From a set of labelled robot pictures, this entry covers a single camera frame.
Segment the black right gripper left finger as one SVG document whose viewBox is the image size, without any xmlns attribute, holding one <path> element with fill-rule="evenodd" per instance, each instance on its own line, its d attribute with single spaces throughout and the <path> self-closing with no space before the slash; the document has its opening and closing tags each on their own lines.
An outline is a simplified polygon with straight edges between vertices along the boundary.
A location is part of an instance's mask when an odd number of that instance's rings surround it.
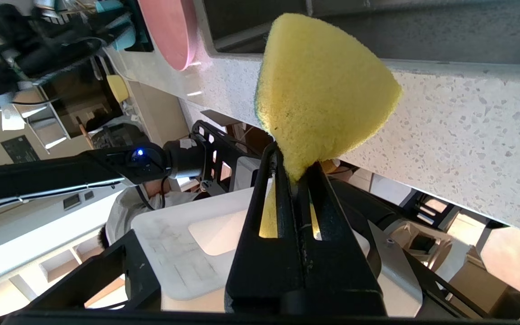
<svg viewBox="0 0 520 325">
<path fill-rule="evenodd" d="M 276 238 L 262 238 L 260 226 L 274 190 Z M 227 313 L 283 313 L 283 297 L 303 286 L 301 257 L 290 183 L 276 143 L 266 147 L 225 286 Z"/>
</svg>

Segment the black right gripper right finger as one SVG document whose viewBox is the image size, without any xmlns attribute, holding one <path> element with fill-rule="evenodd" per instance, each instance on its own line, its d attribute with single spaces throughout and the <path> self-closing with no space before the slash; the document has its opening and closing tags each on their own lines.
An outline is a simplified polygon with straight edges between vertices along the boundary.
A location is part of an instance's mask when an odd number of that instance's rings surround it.
<svg viewBox="0 0 520 325">
<path fill-rule="evenodd" d="M 298 181 L 294 208 L 302 276 L 294 313 L 385 316 L 382 290 L 320 163 Z"/>
</svg>

